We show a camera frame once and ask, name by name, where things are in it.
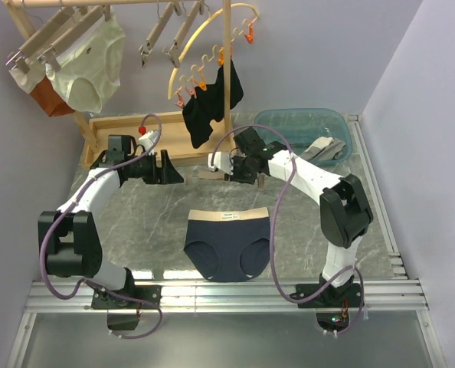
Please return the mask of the cream white hanging underwear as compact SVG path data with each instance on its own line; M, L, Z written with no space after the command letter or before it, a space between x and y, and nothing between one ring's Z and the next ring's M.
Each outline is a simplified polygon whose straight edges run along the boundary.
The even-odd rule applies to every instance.
M59 71L46 66L47 79L71 109L100 113L117 92L125 39L126 34L112 13L108 21L98 20L56 57Z

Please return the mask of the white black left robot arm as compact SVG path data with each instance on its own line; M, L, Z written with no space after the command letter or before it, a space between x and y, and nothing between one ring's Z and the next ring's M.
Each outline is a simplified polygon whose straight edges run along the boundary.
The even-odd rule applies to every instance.
M95 220L113 193L129 179L141 179L146 185L171 185L184 181L166 150L155 153L159 138L158 130L140 140L130 135L109 136L108 147L90 167L83 185L57 210L40 214L41 278L55 297L71 299L77 291L62 294L51 284L50 276L77 276L80 284L86 283L99 296L109 297L117 308L132 305L158 308L158 291L144 293L135 285L128 268L104 257Z

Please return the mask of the beige hanging clip hanger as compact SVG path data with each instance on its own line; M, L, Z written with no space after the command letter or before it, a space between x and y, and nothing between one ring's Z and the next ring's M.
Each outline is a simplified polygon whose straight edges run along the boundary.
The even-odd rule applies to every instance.
M157 43L159 36L165 29L165 26L168 24L172 15L176 13L177 15L182 14L182 9L178 1L169 2L162 12L159 12L159 5L157 5L157 15L158 21L153 26L152 30L149 32L145 43L139 47L139 55L141 59L141 66L144 68L149 59L150 54L152 53L155 44Z

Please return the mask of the wooden rack right post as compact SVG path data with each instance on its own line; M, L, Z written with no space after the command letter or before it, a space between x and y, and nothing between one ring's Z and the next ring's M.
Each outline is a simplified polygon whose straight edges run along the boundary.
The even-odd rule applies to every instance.
M231 1L223 1L223 73L224 73L224 132L232 129L231 123Z

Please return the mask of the orange cream hanging underwear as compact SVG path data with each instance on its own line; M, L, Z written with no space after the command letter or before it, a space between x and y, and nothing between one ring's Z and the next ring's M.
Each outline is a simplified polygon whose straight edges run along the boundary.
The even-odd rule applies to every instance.
M60 117L75 112L54 90L47 78L44 65L33 63L30 65L28 73L15 67L9 70L9 74L49 117Z

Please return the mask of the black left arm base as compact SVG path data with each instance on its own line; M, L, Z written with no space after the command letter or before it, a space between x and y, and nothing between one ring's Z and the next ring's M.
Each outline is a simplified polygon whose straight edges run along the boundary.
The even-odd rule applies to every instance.
M162 287L159 285L135 286L131 292L113 291L113 295L107 291L95 291L91 302L94 310L132 310L154 309L152 306L144 306L130 298L148 301L155 306L159 306L162 294Z

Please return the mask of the beige hanger holding underwear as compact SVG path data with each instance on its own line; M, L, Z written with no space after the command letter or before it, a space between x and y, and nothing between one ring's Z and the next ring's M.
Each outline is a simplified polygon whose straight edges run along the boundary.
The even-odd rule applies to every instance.
M57 57L68 50L101 18L104 18L105 21L111 19L111 5L97 5L89 10L76 24L65 31L59 38L51 43L51 46L47 50L43 51L38 56L38 62L41 64L49 64L56 72L60 71L61 66L57 61Z

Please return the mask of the wooden rack base tray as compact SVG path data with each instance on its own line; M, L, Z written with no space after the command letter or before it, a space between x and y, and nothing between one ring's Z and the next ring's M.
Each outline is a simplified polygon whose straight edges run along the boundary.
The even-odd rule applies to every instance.
M139 125L143 121L143 117L142 114L135 114L92 118L90 128L97 138L98 151L102 152L107 148L110 134L139 138ZM224 121L212 121L213 133L210 135L209 141L195 149L191 145L190 134L180 112L160 113L159 118L162 121L162 136L155 150L167 150L169 159L176 167L206 166L208 154L213 151L217 143L221 144L218 149L220 152L229 152L235 147L232 138L222 138L231 128Z

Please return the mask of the beige hanger far left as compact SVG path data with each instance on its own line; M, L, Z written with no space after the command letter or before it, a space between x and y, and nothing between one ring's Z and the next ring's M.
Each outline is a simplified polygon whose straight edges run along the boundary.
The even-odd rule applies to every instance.
M10 53L5 63L8 70L19 69L24 74L41 55L81 18L76 7L60 7L37 31L28 36L24 44Z

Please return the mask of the navy underwear cream waistband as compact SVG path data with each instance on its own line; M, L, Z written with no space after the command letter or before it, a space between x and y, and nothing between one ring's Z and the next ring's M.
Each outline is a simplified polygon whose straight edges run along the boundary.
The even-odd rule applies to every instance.
M184 253L207 281L244 282L259 276L270 260L268 209L192 209Z

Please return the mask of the teal plastic basin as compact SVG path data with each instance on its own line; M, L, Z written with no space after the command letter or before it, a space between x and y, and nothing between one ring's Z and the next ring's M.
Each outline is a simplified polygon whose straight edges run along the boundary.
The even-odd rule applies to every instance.
M352 138L344 117L326 108L296 108L265 110L254 123L256 131L266 143L282 142L284 136L295 154L300 154L319 137L333 137L345 141L346 147L338 159L313 162L317 166L334 166L347 160L353 151Z

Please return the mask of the aluminium mounting rail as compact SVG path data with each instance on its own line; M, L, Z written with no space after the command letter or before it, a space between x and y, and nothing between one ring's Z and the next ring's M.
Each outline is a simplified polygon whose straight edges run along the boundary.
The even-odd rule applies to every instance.
M215 284L198 280L160 281L160 307L165 314L286 313L303 309L285 301L271 281ZM93 290L82 287L70 300L55 298L41 282L31 286L27 313L96 313ZM428 303L417 280L391 279L365 282L368 311L425 311Z

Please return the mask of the grey and pink underwear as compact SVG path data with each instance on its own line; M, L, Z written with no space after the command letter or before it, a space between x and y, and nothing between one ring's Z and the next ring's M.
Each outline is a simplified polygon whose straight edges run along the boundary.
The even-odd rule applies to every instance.
M338 159L346 143L343 140L333 137L319 137L307 149L305 149L300 157L307 161L319 162Z

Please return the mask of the beige clip hanger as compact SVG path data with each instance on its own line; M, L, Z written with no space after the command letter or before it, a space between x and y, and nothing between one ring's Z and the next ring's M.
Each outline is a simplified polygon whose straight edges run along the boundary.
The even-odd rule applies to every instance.
M203 180L221 180L221 181L232 181L228 174L222 172L210 172L210 171L192 171L187 174L185 178L185 184L191 185L196 179ZM265 175L259 174L256 179L257 190L263 192L265 190Z
M152 53L155 44L157 43L159 36L165 29L165 26L168 24L172 15L176 13L177 15L182 14L182 9L178 1L169 2L162 12L159 12L159 5L157 5L157 15L158 21L153 26L152 30L149 32L145 43L139 47L139 55L141 59L141 66L144 68L149 59L150 54Z

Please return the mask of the wooden rack top bar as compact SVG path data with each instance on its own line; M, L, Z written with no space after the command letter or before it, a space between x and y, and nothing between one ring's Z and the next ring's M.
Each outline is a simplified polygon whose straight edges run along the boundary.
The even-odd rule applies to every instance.
M16 0L8 1L8 4L15 8L60 8L66 6L134 5L156 2L156 0Z

